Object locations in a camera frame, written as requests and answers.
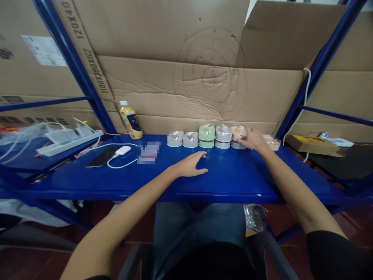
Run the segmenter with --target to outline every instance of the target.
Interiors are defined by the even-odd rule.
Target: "white paper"
[[[67,66],[52,37],[21,36],[41,65]]]

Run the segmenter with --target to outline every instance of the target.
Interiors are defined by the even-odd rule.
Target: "green device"
[[[199,127],[199,145],[202,148],[212,148],[215,140],[215,126],[203,124]]]

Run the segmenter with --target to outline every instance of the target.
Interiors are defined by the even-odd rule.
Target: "person's left hand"
[[[195,167],[199,159],[205,158],[206,154],[207,152],[197,152],[195,154],[191,154],[190,156],[186,157],[185,159],[179,161],[174,165],[171,165],[170,167],[178,177],[193,177],[204,174],[208,171],[208,169],[196,169]]]

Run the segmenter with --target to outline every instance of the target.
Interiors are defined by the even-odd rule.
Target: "power strip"
[[[76,140],[70,140],[62,144],[53,144],[53,145],[45,146],[40,149],[37,149],[36,151],[43,156],[50,157],[50,156],[54,156],[59,153],[62,153],[64,151],[67,151],[73,147],[84,144],[85,142],[91,141],[97,138],[98,136],[102,136],[102,135],[104,135],[104,133],[101,130],[98,130],[96,133],[93,133],[89,136],[78,138]]]

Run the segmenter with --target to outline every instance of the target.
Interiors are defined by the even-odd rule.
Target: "jeans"
[[[153,280],[160,280],[193,249],[229,242],[246,251],[242,204],[213,203],[195,213],[187,203],[158,202],[153,243]]]

